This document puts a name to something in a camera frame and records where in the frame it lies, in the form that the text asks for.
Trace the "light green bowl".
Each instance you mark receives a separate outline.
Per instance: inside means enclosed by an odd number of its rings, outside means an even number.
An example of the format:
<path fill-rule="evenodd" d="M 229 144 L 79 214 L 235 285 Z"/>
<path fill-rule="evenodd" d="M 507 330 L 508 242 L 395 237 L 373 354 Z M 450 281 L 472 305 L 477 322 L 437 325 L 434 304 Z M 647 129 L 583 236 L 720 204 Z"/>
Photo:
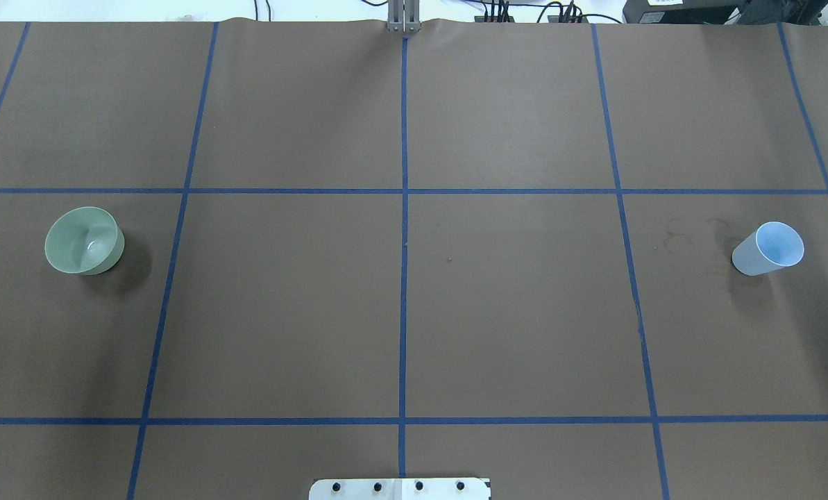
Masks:
<path fill-rule="evenodd" d="M 116 219 L 102 208 L 83 206 L 59 217 L 44 242 L 47 262 L 71 275 L 99 275 L 121 259 L 125 236 Z"/>

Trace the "light blue plastic cup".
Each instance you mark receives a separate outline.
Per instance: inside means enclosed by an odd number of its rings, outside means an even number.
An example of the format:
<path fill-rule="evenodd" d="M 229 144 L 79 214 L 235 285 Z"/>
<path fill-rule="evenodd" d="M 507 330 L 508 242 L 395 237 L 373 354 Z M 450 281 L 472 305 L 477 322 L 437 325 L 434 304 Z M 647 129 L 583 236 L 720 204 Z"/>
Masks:
<path fill-rule="evenodd" d="M 734 247 L 731 259 L 745 276 L 760 276 L 797 265 L 804 257 L 803 238 L 783 222 L 761 224 Z"/>

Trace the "black device top right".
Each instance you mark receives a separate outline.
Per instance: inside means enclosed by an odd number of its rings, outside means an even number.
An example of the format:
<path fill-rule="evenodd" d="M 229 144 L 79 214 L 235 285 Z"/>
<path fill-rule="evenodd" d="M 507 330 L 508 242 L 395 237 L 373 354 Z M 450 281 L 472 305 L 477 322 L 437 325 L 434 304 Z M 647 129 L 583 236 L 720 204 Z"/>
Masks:
<path fill-rule="evenodd" d="M 627 1 L 627 24 L 816 25 L 828 1 Z"/>

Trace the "white metal base plate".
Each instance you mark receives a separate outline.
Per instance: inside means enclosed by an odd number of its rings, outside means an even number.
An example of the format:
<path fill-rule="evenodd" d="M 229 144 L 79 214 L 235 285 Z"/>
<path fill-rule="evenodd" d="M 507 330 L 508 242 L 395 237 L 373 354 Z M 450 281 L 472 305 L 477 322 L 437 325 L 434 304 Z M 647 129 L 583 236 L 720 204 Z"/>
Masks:
<path fill-rule="evenodd" d="M 329 478 L 313 482 L 309 499 L 491 499 L 490 480 L 476 477 Z"/>

